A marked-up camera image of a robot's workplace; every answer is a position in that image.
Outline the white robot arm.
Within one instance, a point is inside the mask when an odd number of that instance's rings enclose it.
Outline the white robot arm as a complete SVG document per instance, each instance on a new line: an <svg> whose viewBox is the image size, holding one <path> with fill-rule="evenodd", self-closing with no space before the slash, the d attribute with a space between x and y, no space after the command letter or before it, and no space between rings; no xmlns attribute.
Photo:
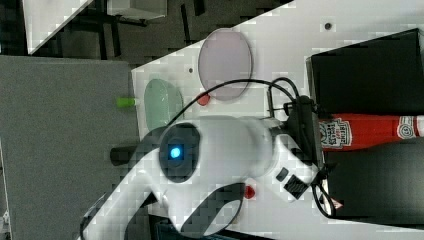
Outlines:
<svg viewBox="0 0 424 240"><path fill-rule="evenodd" d="M183 236L201 238L225 229L241 210L253 179L286 203L299 199L318 174L275 119L201 116L179 121L103 200L77 240L124 240L127 226L149 196Z"/></svg>

